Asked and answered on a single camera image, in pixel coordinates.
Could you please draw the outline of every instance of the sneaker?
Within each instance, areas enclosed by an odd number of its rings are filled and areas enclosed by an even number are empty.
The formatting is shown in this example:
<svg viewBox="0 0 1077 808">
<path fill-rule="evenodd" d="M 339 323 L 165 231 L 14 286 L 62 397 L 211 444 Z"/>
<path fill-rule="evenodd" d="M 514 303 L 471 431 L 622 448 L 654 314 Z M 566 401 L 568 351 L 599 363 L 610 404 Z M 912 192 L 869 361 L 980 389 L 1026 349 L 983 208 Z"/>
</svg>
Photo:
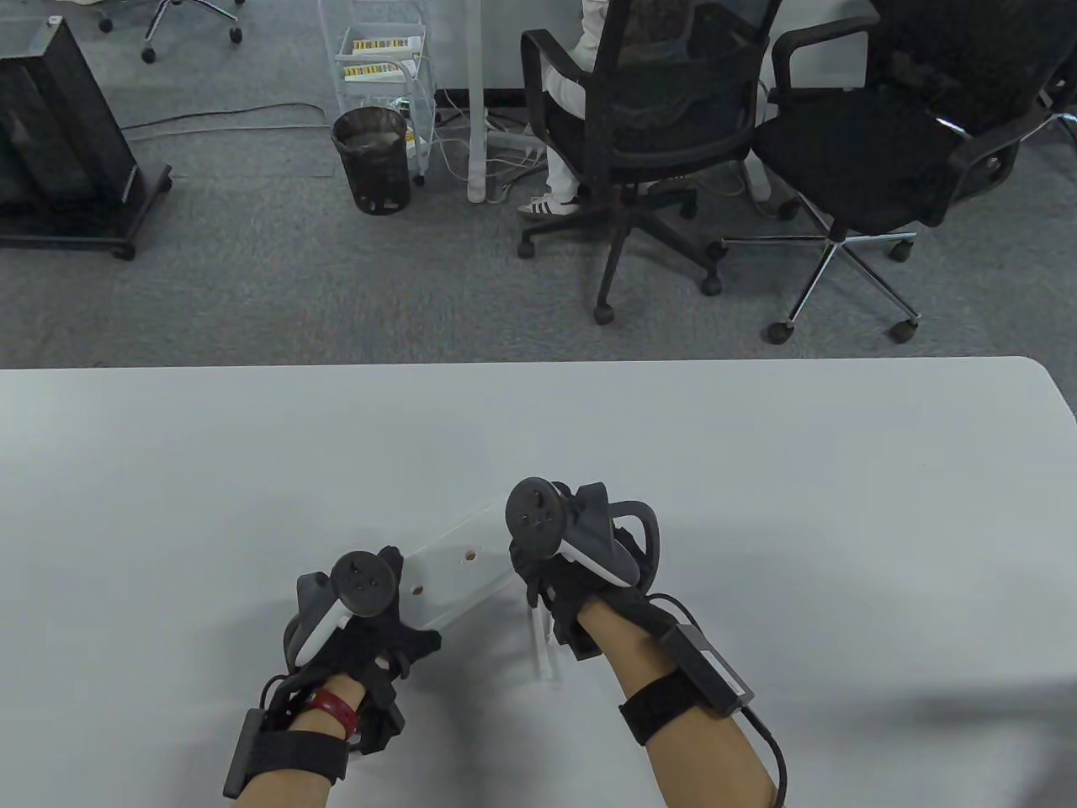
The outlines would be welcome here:
<svg viewBox="0 0 1077 808">
<path fill-rule="evenodd" d="M 556 219 L 579 210 L 579 198 L 574 196 L 570 201 L 559 203 L 553 194 L 546 193 L 524 203 L 517 210 L 524 219 Z"/>
</svg>

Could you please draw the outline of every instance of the clear acrylic piece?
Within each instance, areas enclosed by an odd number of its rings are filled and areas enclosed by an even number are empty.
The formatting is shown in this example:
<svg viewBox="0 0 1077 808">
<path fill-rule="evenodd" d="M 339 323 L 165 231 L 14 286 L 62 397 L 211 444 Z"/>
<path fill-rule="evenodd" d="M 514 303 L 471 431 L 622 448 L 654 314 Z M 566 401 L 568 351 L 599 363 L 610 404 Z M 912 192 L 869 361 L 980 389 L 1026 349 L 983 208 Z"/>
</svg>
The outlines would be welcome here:
<svg viewBox="0 0 1077 808">
<path fill-rule="evenodd" d="M 443 629 L 513 580 L 503 506 L 479 511 L 404 560 L 401 619 Z"/>
</svg>

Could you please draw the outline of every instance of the wrist strap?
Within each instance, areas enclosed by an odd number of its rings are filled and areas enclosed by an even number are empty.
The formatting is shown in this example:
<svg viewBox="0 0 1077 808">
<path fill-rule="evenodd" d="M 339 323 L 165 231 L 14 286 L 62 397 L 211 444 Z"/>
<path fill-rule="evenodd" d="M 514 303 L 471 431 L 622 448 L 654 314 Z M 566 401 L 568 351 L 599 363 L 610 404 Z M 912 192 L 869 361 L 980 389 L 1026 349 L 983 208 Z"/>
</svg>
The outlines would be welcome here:
<svg viewBox="0 0 1077 808">
<path fill-rule="evenodd" d="M 632 737 L 641 747 L 673 719 L 703 703 L 703 695 L 677 668 L 668 677 L 657 679 L 620 706 Z"/>
<path fill-rule="evenodd" d="M 311 771 L 332 785 L 344 780 L 348 769 L 348 742 L 323 733 L 261 733 L 251 750 L 248 779 L 281 769 Z"/>
<path fill-rule="evenodd" d="M 326 689 L 318 691 L 318 693 L 310 697 L 307 707 L 311 710 L 321 710 L 336 719 L 337 723 L 344 727 L 344 737 L 346 739 L 353 736 L 355 730 L 359 729 L 359 716 L 355 714 L 355 711 L 348 707 L 348 702 L 335 693 Z"/>
</svg>

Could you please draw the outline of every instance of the white table leg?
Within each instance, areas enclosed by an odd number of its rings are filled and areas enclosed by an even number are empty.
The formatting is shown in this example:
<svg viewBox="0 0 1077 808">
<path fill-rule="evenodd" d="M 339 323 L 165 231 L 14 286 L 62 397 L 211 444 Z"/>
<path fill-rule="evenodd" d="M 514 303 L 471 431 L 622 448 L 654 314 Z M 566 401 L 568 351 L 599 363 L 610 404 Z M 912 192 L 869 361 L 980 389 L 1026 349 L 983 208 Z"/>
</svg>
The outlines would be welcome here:
<svg viewBox="0 0 1077 808">
<path fill-rule="evenodd" d="M 467 200 L 486 201 L 486 107 L 482 99 L 482 0 L 464 0 L 467 47 L 467 99 L 471 115 L 471 155 L 467 158 Z"/>
</svg>

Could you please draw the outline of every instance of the chair seat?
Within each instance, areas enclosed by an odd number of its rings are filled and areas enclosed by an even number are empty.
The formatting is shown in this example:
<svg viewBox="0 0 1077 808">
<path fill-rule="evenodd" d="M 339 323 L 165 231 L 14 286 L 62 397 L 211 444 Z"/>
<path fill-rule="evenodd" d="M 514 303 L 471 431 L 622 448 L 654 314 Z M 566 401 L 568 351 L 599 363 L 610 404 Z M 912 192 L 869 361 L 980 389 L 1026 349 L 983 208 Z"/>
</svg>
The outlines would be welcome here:
<svg viewBox="0 0 1077 808">
<path fill-rule="evenodd" d="M 962 142 L 894 87 L 798 101 L 756 129 L 753 148 L 836 223 L 880 235 L 917 221 Z"/>
</svg>

